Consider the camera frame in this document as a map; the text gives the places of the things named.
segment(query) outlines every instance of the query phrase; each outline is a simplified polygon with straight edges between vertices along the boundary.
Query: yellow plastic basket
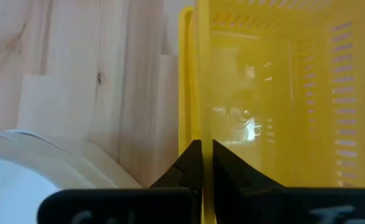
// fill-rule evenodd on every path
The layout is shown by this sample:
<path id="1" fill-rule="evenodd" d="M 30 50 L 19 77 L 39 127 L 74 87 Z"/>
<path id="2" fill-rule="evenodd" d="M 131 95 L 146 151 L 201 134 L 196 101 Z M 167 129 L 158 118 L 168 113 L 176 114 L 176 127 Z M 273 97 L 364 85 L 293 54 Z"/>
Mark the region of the yellow plastic basket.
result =
<path id="1" fill-rule="evenodd" d="M 365 187 L 365 0 L 199 0 L 179 29 L 180 151 L 202 139 L 210 166 L 216 139 L 283 185 Z"/>

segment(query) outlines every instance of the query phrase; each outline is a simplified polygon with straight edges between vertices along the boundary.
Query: black plastic part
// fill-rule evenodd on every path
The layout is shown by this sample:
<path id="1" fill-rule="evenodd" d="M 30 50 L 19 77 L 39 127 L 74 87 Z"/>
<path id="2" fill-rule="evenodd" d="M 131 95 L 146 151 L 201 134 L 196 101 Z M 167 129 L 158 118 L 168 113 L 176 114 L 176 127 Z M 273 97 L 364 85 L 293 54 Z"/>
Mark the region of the black plastic part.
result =
<path id="1" fill-rule="evenodd" d="M 39 224 L 200 224 L 201 142 L 193 141 L 149 189 L 64 190 L 41 204 Z"/>
<path id="2" fill-rule="evenodd" d="M 214 141 L 218 224 L 365 223 L 365 189 L 286 188 Z"/>

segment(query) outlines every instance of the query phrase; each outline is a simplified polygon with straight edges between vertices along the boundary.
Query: yellow plastic bin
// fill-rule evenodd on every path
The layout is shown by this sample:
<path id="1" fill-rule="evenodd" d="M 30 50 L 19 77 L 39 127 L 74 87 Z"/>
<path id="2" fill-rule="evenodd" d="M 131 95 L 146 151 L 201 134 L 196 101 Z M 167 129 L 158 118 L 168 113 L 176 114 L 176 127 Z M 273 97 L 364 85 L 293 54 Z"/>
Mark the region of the yellow plastic bin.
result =
<path id="1" fill-rule="evenodd" d="M 365 0 L 198 0 L 180 15 L 179 148 L 286 186 L 365 187 Z"/>

